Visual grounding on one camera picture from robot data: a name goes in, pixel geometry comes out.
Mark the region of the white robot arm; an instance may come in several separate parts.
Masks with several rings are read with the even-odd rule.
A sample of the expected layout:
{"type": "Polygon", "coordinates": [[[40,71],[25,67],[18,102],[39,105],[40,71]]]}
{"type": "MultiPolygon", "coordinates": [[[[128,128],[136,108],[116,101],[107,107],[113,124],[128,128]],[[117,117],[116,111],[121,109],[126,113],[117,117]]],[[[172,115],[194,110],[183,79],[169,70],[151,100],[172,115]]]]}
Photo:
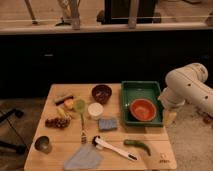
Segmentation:
{"type": "Polygon", "coordinates": [[[158,100],[163,106],[163,124],[170,125],[177,116],[176,110],[190,102],[201,110],[206,121],[213,121],[213,88],[205,84],[208,71],[201,63],[191,63],[167,73],[167,87],[158,100]]]}

